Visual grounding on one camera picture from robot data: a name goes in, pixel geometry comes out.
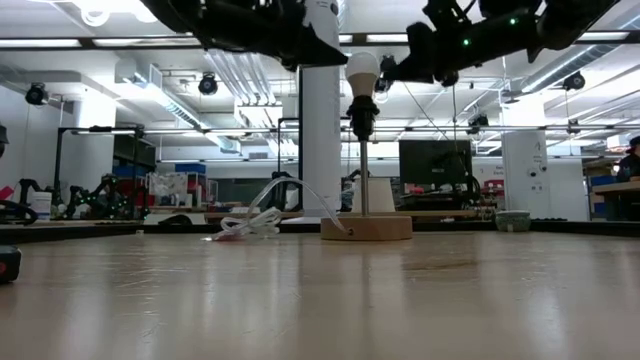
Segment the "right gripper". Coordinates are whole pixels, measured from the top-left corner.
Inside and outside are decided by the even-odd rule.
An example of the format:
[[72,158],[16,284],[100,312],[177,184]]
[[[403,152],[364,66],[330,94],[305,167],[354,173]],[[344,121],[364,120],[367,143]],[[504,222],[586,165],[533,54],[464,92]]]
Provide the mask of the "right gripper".
[[399,79],[452,87],[459,72],[522,51],[536,43],[536,11],[542,0],[471,0],[482,15],[468,17],[457,0],[428,0],[423,12],[435,32],[422,22],[407,27],[409,55],[399,64]]

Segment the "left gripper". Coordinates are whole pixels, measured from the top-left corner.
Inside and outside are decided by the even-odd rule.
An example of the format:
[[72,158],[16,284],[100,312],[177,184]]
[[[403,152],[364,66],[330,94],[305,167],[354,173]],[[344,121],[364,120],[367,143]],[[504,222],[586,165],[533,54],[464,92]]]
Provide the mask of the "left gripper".
[[307,67],[339,66],[348,57],[304,26],[306,7],[300,0],[205,0],[199,30],[233,51],[252,52],[281,60],[296,72]]

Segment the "white frosted lightbulb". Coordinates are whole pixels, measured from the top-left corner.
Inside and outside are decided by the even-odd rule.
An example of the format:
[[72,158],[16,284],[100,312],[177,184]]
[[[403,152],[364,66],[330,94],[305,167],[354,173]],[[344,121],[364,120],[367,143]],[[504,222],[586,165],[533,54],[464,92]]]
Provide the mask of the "white frosted lightbulb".
[[354,98],[359,96],[371,97],[380,76],[380,66],[377,58],[368,52],[354,53],[345,67],[345,77],[349,83]]

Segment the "wooden base lamp stand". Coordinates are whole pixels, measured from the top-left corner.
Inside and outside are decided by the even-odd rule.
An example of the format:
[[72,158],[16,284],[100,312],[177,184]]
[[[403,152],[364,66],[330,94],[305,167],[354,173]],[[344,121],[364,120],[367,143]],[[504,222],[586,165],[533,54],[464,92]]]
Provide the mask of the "wooden base lamp stand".
[[379,109],[370,95],[357,95],[348,108],[351,128],[360,147],[360,205],[358,216],[322,218],[320,237],[334,241],[402,241],[413,235],[412,219],[407,216],[381,216],[370,213],[368,141],[373,134]]

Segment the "black monitor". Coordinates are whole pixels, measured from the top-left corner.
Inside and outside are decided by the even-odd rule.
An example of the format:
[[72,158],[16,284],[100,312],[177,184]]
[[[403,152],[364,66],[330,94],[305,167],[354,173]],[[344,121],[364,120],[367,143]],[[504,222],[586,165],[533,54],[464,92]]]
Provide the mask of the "black monitor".
[[461,140],[402,140],[400,180],[414,185],[466,184],[472,174],[471,143]]

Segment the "white lampshade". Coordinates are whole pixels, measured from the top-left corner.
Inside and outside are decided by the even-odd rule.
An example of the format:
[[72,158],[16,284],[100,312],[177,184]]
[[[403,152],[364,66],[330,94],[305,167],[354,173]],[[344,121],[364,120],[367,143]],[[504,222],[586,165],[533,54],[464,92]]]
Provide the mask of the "white lampshade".
[[[396,211],[390,178],[370,177],[368,179],[367,189],[369,213],[390,213]],[[352,211],[354,213],[360,213],[361,205],[361,180],[357,178],[354,183]]]

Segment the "white square column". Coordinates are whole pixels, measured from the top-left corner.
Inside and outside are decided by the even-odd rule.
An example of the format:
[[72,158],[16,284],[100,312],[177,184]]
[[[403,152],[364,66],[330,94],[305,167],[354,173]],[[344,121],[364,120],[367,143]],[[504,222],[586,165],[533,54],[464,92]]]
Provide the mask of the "white square column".
[[502,137],[505,206],[530,217],[551,213],[550,176],[545,133],[509,132]]

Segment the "pale green ceramic bowl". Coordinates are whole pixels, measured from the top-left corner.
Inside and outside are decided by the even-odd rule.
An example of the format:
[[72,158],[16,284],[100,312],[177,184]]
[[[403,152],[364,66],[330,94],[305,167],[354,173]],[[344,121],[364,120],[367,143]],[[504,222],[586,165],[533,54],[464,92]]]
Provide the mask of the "pale green ceramic bowl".
[[527,232],[531,226],[530,212],[524,210],[497,212],[495,225],[501,232]]

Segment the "wooden workbench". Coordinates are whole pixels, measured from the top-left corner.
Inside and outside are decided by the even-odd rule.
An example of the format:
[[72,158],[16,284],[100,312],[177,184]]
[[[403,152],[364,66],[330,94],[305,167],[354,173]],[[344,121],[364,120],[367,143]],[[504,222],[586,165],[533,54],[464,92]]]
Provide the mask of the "wooden workbench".
[[640,194],[640,181],[595,186],[593,193],[604,198],[605,214],[608,221],[622,221],[624,217],[621,212],[620,197],[635,193]]

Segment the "person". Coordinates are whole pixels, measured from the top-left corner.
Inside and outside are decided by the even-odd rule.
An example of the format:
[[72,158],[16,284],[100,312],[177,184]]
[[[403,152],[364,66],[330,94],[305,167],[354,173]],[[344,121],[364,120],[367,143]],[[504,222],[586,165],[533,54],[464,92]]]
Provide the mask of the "person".
[[640,136],[632,138],[626,150],[626,156],[618,163],[616,179],[618,182],[629,182],[640,177]]

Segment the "overhead strip light bar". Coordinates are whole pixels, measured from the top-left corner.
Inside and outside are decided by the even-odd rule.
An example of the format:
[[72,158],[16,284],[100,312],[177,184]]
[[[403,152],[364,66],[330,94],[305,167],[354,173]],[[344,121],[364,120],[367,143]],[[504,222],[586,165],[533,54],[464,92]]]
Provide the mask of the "overhead strip light bar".
[[[403,47],[408,36],[402,33],[348,33],[339,36],[344,47]],[[575,45],[640,44],[640,30],[587,31]],[[201,43],[193,36],[144,37],[62,37],[0,38],[0,51],[127,51],[127,50],[194,50]]]

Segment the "white plastic container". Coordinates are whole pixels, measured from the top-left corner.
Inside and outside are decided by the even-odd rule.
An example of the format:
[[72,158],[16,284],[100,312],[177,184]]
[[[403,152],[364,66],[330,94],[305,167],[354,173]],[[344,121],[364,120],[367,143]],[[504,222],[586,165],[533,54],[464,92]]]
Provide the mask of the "white plastic container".
[[33,192],[30,200],[30,208],[38,215],[38,219],[49,221],[51,219],[52,194],[50,192]]

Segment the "black and red device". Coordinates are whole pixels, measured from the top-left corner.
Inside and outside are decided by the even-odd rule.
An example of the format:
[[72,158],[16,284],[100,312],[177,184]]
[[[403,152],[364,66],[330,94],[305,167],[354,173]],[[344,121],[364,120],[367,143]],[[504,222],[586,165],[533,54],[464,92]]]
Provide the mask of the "black and red device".
[[20,272],[22,253],[16,246],[0,245],[0,284],[14,282]]

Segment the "black background rig frame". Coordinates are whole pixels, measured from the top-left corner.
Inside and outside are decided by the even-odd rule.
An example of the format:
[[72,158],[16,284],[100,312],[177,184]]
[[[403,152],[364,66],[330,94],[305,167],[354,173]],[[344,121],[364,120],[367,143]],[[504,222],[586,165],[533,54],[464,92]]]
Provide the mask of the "black background rig frame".
[[[64,152],[64,136],[70,132],[74,136],[94,136],[94,139],[82,140],[67,148]],[[61,195],[61,173],[67,171],[68,180],[78,180],[81,185],[95,185],[98,180],[113,168],[115,136],[132,136],[133,148],[133,197],[126,202],[129,206],[129,218],[135,219],[135,199],[138,187],[135,180],[138,167],[138,140],[144,135],[143,127],[106,127],[89,128],[60,127],[57,135],[54,189]]]

